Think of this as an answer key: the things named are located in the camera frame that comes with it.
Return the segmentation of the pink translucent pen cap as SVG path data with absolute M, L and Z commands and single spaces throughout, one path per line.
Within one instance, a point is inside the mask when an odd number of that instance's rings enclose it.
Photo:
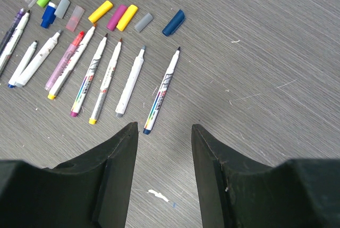
M 73 13 L 70 16 L 70 19 L 65 26 L 66 29 L 73 32 L 76 29 L 83 13 L 84 13 L 84 9 L 77 5 L 75 9 L 73 10 Z

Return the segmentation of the grey end white marker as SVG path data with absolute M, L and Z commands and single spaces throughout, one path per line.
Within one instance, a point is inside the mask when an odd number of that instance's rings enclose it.
M 38 51 L 35 57 L 31 60 L 31 62 L 27 65 L 27 67 L 16 79 L 15 82 L 16 87 L 23 87 L 28 83 L 28 81 L 32 78 L 32 76 L 35 74 L 35 72 L 39 69 L 44 60 L 47 58 L 47 56 L 52 52 L 54 47 L 57 45 L 58 38 L 62 32 L 63 30 L 59 30 L 45 42 L 45 44 Z

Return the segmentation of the lilac pen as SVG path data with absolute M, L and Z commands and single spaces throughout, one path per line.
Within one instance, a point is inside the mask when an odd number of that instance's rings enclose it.
M 71 56 L 77 49 L 80 41 L 82 40 L 84 36 L 84 32 L 81 31 L 76 38 L 72 41 L 72 43 L 69 45 L 67 50 L 65 51 L 64 55 L 62 56 L 61 60 L 59 61 L 58 65 L 56 66 L 54 72 L 50 76 L 49 80 L 47 81 L 45 85 L 45 90 L 50 91 L 50 89 L 53 87 L 54 83 L 60 76 L 60 74 L 63 72 L 64 68 L 66 67 L 67 63 L 69 62 Z

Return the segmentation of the yellow end rainbow pen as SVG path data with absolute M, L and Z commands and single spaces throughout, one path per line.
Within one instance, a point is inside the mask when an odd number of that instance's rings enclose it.
M 90 39 L 92 38 L 97 24 L 95 23 L 86 33 L 82 41 L 80 42 L 79 46 L 77 47 L 74 54 L 71 56 L 70 60 L 68 61 L 65 69 L 61 73 L 61 75 L 58 77 L 54 85 L 52 86 L 51 90 L 48 93 L 48 99 L 55 99 L 58 92 L 61 90 L 63 84 L 66 82 L 67 78 L 73 71 L 77 61 L 81 57 L 82 53 L 84 52 L 85 48 L 87 47 Z

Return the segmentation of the green cap rainbow pen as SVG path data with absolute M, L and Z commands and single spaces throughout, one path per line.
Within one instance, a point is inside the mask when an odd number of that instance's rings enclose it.
M 6 44 L 1 54 L 1 74 L 3 73 L 3 70 L 5 69 L 8 63 L 9 58 L 11 57 L 20 37 L 22 36 L 22 33 L 29 20 L 29 16 L 30 16 L 30 10 L 27 10 L 24 16 L 19 21 L 17 27 L 14 30 L 14 33 L 12 34 L 10 40 Z

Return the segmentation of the blue end white marker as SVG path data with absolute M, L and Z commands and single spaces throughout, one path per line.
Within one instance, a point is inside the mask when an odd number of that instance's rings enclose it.
M 28 63 L 30 62 L 30 59 L 32 55 L 34 54 L 36 47 L 37 47 L 38 41 L 35 40 L 27 49 L 25 52 L 22 60 L 20 61 L 19 65 L 17 66 L 16 70 L 14 71 L 13 75 L 11 76 L 10 80 L 8 81 L 7 86 L 9 88 L 14 88 L 16 84 L 17 78 L 20 76 L 20 74 L 23 72 L 23 70 L 26 68 Z

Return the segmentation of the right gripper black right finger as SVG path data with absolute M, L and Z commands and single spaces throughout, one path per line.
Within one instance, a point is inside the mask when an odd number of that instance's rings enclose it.
M 339 160 L 289 159 L 270 167 L 191 132 L 203 227 L 339 227 Z

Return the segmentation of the dark purple clear pen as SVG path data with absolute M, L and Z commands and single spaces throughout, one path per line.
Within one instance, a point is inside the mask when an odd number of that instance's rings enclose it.
M 8 43 L 8 41 L 10 40 L 11 38 L 11 35 L 13 34 L 16 26 L 18 25 L 18 23 L 20 22 L 22 16 L 24 15 L 24 9 L 20 9 L 18 11 L 18 13 L 16 14 L 16 16 L 14 17 L 13 19 L 13 22 L 10 26 L 10 28 L 8 29 L 8 31 L 6 32 L 4 38 L 2 39 L 2 42 L 1 42 L 1 50 L 0 50 L 0 54 L 3 52 L 6 44 Z

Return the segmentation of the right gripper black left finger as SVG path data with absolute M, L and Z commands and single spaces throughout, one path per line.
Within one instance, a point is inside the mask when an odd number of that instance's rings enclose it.
M 1 227 L 125 227 L 137 148 L 131 122 L 55 168 L 2 160 Z

